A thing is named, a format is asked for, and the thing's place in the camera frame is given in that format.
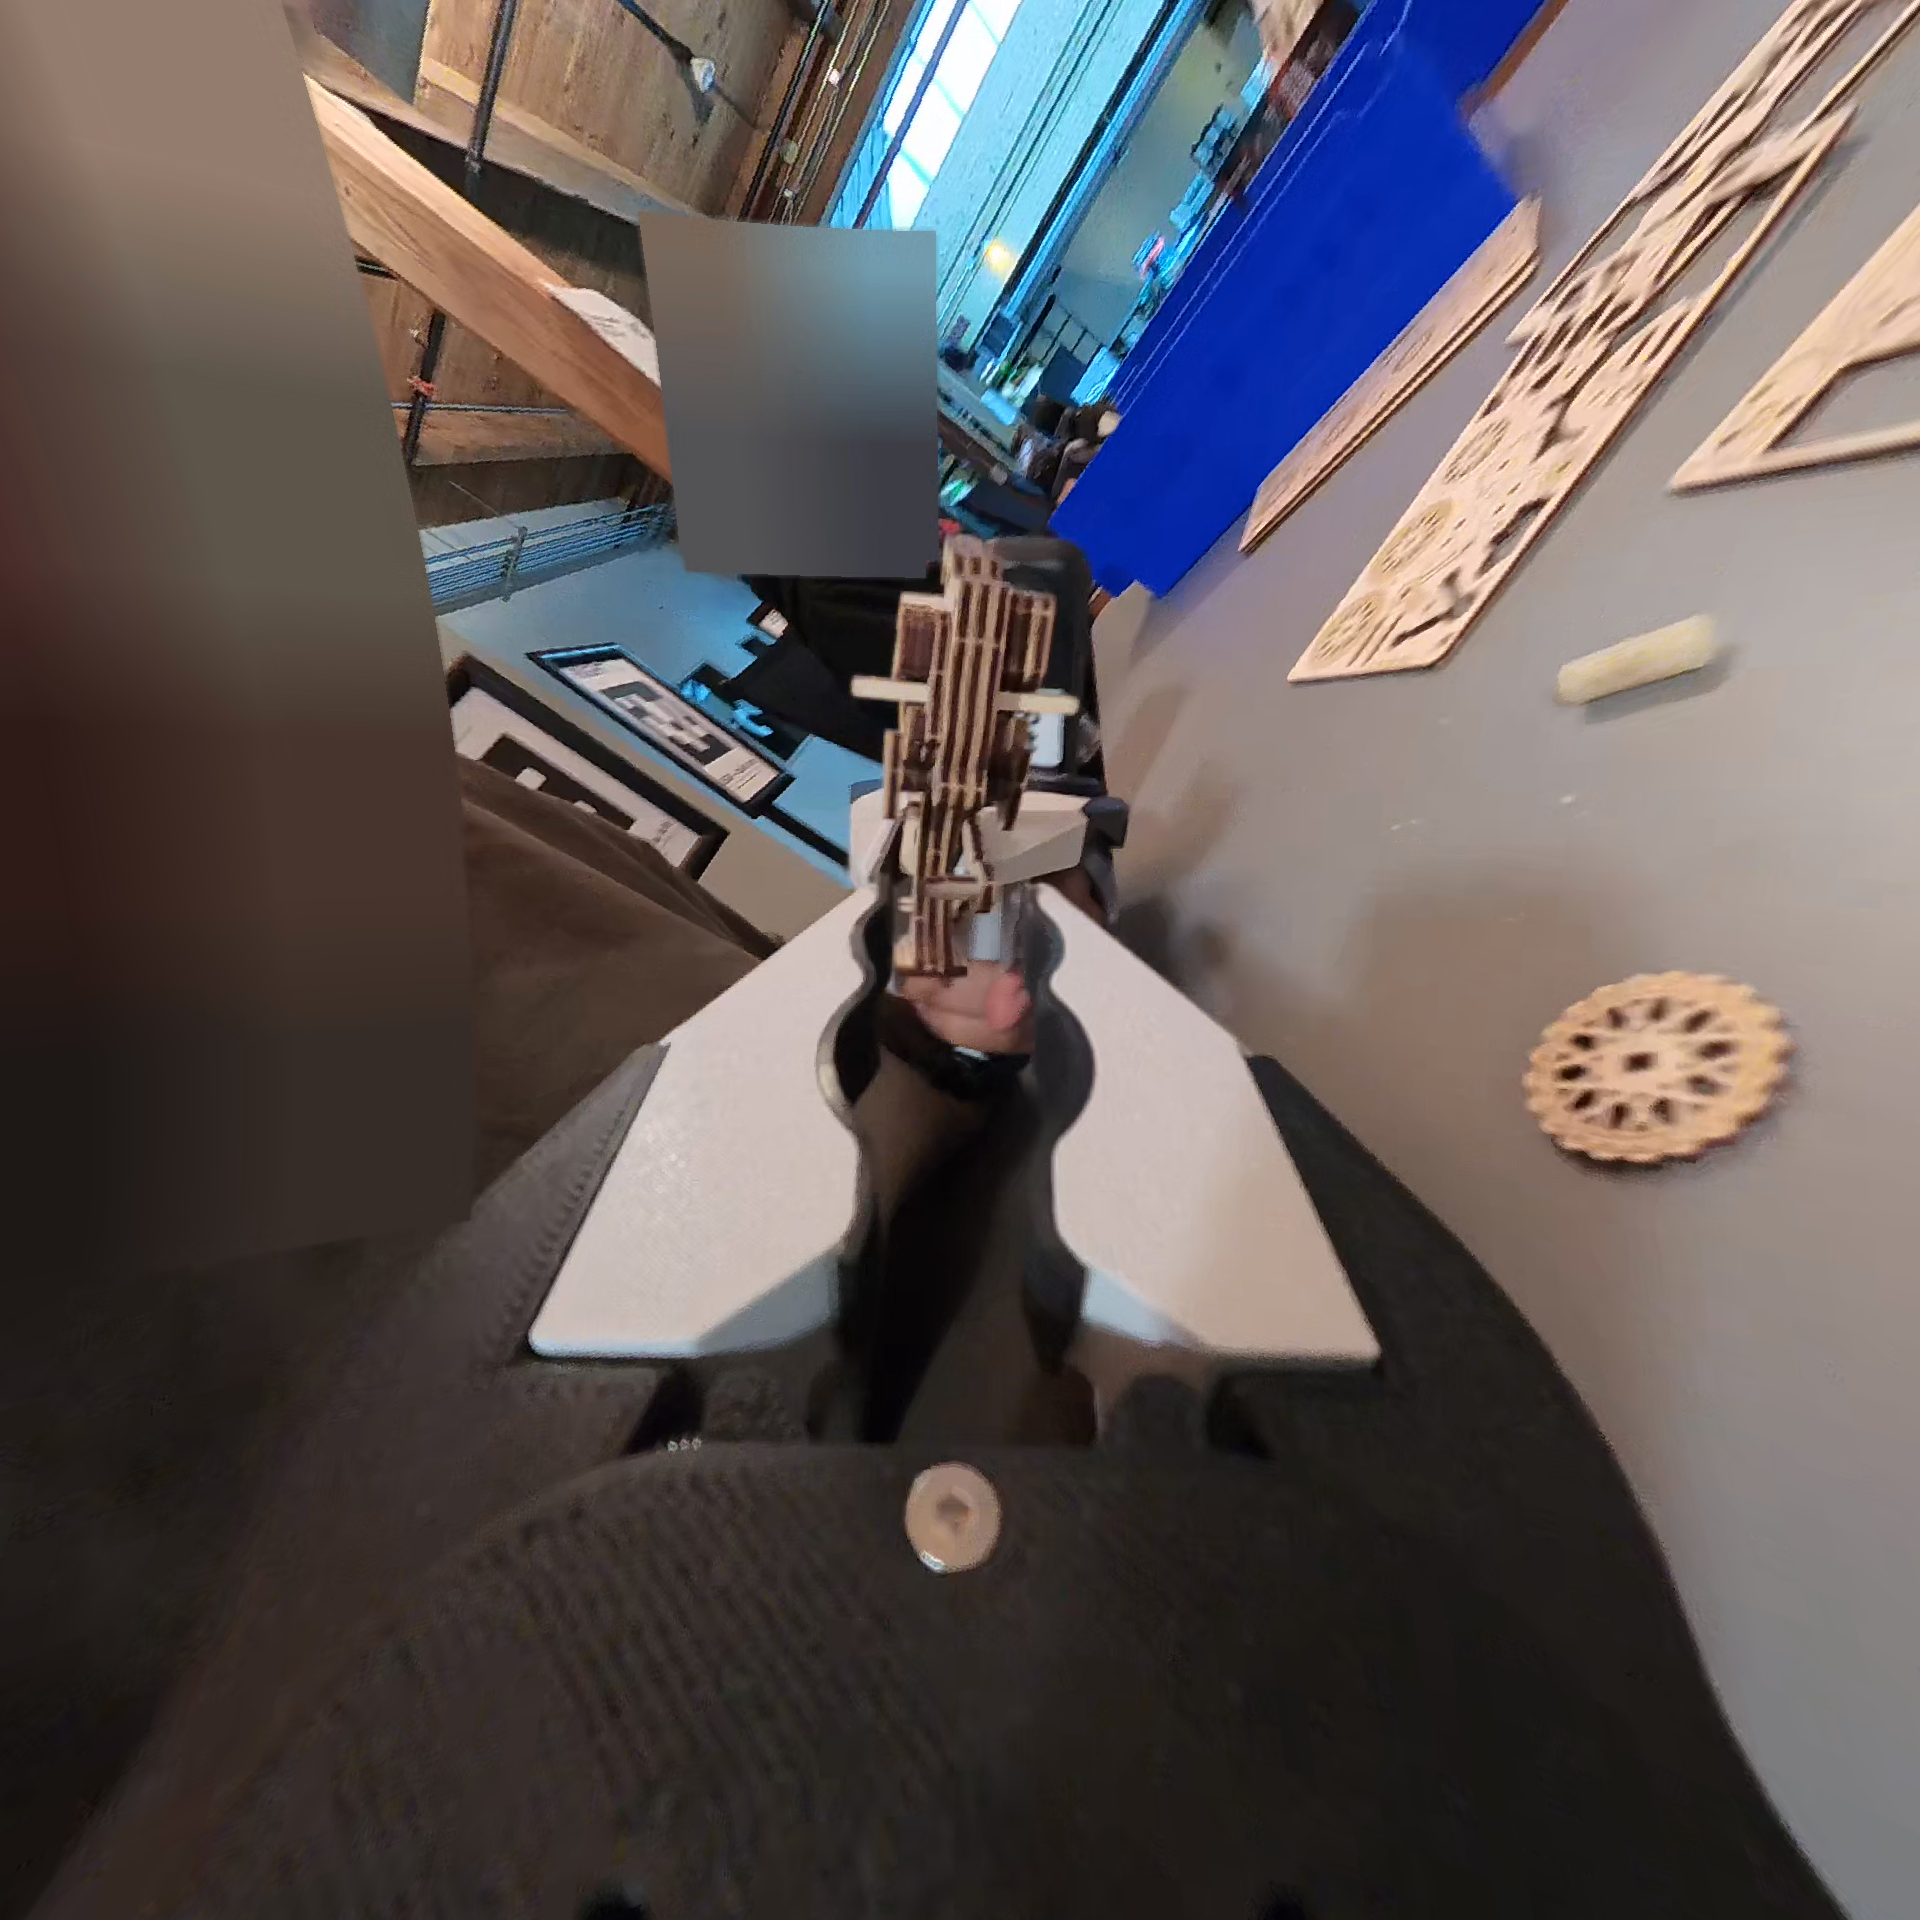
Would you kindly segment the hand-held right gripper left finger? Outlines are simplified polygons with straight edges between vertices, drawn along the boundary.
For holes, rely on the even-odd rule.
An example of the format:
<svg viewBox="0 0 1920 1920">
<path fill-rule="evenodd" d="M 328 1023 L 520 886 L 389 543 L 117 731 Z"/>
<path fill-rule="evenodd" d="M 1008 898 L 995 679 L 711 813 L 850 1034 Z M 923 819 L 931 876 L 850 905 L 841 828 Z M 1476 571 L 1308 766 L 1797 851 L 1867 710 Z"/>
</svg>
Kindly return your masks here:
<svg viewBox="0 0 1920 1920">
<path fill-rule="evenodd" d="M 835 1320 L 860 1160 L 835 1038 L 873 984 L 848 898 L 674 1023 L 532 1320 L 547 1360 L 723 1360 Z"/>
</svg>

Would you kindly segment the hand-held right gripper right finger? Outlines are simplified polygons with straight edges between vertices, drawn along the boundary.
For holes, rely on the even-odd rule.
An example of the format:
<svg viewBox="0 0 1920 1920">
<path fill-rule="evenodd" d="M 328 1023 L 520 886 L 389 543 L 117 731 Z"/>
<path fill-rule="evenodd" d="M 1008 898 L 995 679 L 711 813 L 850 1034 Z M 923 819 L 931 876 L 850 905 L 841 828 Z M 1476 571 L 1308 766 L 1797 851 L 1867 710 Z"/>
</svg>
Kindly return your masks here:
<svg viewBox="0 0 1920 1920">
<path fill-rule="evenodd" d="M 1072 905 L 1043 905 L 1048 1221 L 1099 1349 L 1373 1366 L 1381 1337 L 1250 1052 Z"/>
</svg>

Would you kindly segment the assembled wooden vehicle model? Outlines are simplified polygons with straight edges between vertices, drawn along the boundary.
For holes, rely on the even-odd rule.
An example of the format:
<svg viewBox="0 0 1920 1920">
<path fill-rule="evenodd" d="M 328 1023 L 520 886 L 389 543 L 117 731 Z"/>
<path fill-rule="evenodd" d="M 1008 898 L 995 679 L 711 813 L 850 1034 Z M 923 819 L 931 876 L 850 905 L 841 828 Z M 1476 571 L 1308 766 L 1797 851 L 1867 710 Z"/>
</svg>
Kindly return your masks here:
<svg viewBox="0 0 1920 1920">
<path fill-rule="evenodd" d="M 1056 602 L 1001 553 L 950 539 L 937 590 L 898 592 L 889 675 L 850 697 L 897 710 L 883 786 L 850 799 L 850 881 L 889 913 L 889 967 L 962 975 L 1004 963 L 1016 898 L 1089 851 L 1089 799 L 1032 792 L 1041 731 L 1081 699 L 1048 683 Z"/>
</svg>

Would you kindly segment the cream wax stick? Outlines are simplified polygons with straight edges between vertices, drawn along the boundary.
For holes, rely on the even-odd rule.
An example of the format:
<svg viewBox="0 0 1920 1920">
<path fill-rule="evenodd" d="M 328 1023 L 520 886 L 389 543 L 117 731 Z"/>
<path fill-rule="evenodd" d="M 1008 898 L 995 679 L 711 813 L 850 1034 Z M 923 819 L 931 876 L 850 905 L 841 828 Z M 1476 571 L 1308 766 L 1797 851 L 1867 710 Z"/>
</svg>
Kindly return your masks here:
<svg viewBox="0 0 1920 1920">
<path fill-rule="evenodd" d="M 1718 658 L 1718 632 L 1709 614 L 1692 614 L 1679 621 L 1610 641 L 1588 658 L 1573 658 L 1555 669 L 1555 704 L 1585 710 L 1618 699 L 1627 692 L 1673 683 L 1709 669 Z"/>
</svg>

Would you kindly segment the person's left hand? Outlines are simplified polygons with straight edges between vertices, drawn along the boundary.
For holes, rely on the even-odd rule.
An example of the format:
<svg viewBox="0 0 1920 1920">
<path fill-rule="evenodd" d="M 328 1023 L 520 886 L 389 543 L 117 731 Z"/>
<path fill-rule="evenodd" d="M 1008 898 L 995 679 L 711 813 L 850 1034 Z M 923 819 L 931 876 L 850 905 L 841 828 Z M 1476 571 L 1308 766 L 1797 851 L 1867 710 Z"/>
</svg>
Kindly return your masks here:
<svg viewBox="0 0 1920 1920">
<path fill-rule="evenodd" d="M 905 975 L 897 997 L 950 1047 L 1026 1058 L 1032 1047 L 1032 997 L 1004 963 L 969 963 L 953 975 Z"/>
</svg>

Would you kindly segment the black framed picture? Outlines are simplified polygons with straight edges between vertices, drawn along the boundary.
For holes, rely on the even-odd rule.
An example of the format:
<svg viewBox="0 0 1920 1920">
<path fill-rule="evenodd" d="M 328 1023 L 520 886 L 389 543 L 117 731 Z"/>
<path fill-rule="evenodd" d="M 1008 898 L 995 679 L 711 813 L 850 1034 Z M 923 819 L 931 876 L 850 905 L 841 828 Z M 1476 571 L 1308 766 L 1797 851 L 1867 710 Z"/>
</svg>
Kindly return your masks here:
<svg viewBox="0 0 1920 1920">
<path fill-rule="evenodd" d="M 532 650 L 532 663 L 750 819 L 795 780 L 780 759 L 709 717 L 695 699 L 617 649 L 550 649 Z"/>
<path fill-rule="evenodd" d="M 660 786 L 632 759 L 603 748 L 556 704 L 484 663 L 460 658 L 446 665 L 446 710 L 460 759 L 603 819 L 624 840 L 660 851 L 689 881 L 704 881 L 726 843 L 726 828 L 679 792 Z"/>
</svg>

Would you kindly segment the wooden parts sheet with wheels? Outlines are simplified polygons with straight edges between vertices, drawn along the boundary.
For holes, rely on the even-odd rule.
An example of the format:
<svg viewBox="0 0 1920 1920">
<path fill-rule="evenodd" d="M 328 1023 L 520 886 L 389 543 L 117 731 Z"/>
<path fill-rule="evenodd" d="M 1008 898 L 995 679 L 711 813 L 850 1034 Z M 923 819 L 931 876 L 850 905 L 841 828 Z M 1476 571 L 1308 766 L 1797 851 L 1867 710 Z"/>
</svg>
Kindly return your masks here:
<svg viewBox="0 0 1920 1920">
<path fill-rule="evenodd" d="M 1712 133 L 1640 184 L 1511 325 L 1511 366 L 1308 641 L 1292 683 L 1439 665 L 1627 433 L 1852 124 L 1840 87 L 1802 124 Z"/>
</svg>

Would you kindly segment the stack of wooden sheets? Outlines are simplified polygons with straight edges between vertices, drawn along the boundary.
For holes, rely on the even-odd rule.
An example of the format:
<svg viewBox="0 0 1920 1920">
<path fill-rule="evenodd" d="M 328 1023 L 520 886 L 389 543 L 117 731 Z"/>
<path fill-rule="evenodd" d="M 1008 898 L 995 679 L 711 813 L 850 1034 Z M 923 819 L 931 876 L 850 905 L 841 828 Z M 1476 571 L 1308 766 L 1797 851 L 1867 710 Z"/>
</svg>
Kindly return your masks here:
<svg viewBox="0 0 1920 1920">
<path fill-rule="evenodd" d="M 1270 470 L 1242 527 L 1259 553 L 1541 262 L 1541 197 L 1524 197 L 1445 286 L 1373 353 L 1320 420 Z"/>
</svg>

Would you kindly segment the metal railing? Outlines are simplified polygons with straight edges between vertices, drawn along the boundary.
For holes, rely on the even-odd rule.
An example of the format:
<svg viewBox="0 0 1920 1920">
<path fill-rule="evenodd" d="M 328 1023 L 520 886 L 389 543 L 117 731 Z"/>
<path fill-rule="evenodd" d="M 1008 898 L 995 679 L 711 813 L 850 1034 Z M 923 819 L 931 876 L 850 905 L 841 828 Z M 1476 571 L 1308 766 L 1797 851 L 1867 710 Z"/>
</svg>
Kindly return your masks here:
<svg viewBox="0 0 1920 1920">
<path fill-rule="evenodd" d="M 674 543 L 674 530 L 674 501 L 512 524 L 492 539 L 422 530 L 427 592 L 434 614 L 466 614 L 624 562 L 626 553 L 656 553 Z"/>
</svg>

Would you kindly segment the wooden gear wheel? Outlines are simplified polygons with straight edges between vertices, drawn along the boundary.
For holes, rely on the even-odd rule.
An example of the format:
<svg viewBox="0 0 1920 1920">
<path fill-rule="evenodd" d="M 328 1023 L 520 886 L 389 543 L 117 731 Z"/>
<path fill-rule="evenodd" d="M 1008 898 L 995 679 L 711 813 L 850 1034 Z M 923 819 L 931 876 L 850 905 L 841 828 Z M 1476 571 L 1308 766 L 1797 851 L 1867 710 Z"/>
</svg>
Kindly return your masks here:
<svg viewBox="0 0 1920 1920">
<path fill-rule="evenodd" d="M 1561 1010 L 1529 1069 L 1539 1129 L 1592 1165 L 1679 1165 L 1731 1145 L 1789 1080 L 1786 1016 L 1712 972 L 1639 972 Z"/>
</svg>

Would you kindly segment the blue plastic bin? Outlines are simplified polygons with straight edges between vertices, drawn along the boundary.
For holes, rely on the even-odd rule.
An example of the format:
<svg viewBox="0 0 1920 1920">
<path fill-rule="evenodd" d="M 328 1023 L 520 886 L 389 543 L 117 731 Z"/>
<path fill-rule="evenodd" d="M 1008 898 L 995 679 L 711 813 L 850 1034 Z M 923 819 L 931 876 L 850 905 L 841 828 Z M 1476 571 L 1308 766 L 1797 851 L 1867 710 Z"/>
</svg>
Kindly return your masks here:
<svg viewBox="0 0 1920 1920">
<path fill-rule="evenodd" d="M 1181 583 L 1506 220 L 1518 191 L 1470 102 L 1539 13 L 1539 0 L 1365 5 L 1114 375 L 1118 425 L 1051 511 L 1097 590 Z"/>
</svg>

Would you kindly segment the wooden ceiling beam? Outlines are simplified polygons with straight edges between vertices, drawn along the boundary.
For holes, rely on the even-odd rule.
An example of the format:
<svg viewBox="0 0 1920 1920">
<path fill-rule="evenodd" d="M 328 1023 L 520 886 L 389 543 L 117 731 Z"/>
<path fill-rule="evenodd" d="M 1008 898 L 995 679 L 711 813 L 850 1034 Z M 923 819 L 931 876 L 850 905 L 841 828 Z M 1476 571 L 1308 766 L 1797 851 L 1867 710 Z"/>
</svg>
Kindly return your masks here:
<svg viewBox="0 0 1920 1920">
<path fill-rule="evenodd" d="M 649 331 L 550 269 L 391 146 L 360 105 L 306 81 L 348 239 L 418 296 L 492 346 L 568 410 L 671 481 Z"/>
</svg>

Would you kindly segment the wooden parts sheet round hole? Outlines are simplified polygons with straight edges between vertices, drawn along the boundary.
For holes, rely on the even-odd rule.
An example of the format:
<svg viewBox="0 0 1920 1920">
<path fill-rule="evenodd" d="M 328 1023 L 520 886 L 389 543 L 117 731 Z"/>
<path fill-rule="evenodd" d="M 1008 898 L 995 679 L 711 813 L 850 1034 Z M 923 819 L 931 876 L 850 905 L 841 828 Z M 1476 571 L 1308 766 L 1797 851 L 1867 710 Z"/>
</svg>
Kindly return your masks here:
<svg viewBox="0 0 1920 1920">
<path fill-rule="evenodd" d="M 1802 443 L 1802 420 L 1852 375 L 1920 348 L 1920 213 L 1819 305 L 1789 348 L 1673 476 L 1673 495 L 1727 487 L 1767 476 L 1861 467 L 1920 448 L 1920 420 Z"/>
</svg>

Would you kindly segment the wooden parts sheet mostly empty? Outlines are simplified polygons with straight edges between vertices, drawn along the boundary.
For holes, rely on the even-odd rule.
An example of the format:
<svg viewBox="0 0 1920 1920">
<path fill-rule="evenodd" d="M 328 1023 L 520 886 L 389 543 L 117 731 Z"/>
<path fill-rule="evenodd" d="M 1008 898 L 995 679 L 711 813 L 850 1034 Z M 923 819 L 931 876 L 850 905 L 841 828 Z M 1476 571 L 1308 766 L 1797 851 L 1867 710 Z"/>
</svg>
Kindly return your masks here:
<svg viewBox="0 0 1920 1920">
<path fill-rule="evenodd" d="M 1639 353 L 1665 371 L 1840 148 L 1916 5 L 1797 0 L 1645 164 L 1506 331 L 1511 378 L 1585 388 Z"/>
</svg>

